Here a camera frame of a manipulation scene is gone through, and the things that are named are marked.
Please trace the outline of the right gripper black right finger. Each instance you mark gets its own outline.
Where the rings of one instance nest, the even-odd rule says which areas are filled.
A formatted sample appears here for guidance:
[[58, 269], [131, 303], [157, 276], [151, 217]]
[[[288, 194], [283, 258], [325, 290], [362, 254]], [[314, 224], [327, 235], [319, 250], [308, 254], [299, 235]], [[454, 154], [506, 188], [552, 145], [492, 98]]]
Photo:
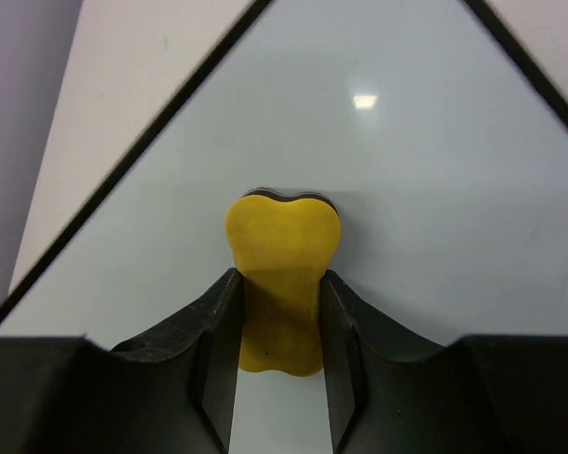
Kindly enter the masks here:
[[568, 337], [427, 340], [335, 272], [320, 331], [337, 453], [568, 453]]

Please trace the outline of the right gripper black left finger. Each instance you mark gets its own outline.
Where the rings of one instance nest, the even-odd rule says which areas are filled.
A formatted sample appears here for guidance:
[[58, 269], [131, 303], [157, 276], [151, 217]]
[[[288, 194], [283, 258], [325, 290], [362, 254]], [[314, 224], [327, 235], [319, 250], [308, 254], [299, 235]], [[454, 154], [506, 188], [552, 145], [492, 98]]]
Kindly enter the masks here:
[[242, 278], [112, 349], [81, 337], [0, 338], [0, 453], [224, 453]]

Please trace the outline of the yellow bone-shaped eraser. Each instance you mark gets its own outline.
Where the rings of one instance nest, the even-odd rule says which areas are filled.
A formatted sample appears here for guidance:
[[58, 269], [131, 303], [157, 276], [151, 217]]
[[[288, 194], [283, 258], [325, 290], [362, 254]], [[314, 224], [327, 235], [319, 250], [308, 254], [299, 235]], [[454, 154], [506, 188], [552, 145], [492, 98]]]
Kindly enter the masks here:
[[244, 284], [239, 367], [302, 377], [321, 371], [320, 281], [342, 231], [334, 204], [316, 193], [257, 189], [230, 206], [224, 231]]

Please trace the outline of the black-framed whiteboard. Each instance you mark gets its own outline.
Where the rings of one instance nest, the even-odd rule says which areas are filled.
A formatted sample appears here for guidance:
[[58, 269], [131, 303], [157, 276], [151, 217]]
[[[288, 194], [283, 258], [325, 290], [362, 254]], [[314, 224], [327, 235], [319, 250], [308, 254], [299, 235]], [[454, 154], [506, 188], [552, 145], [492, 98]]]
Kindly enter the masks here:
[[[0, 338], [150, 329], [237, 271], [225, 215], [257, 189], [329, 199], [326, 273], [429, 341], [568, 337], [568, 102], [493, 8], [256, 1], [0, 305]], [[239, 362], [224, 453], [337, 453], [324, 362]]]

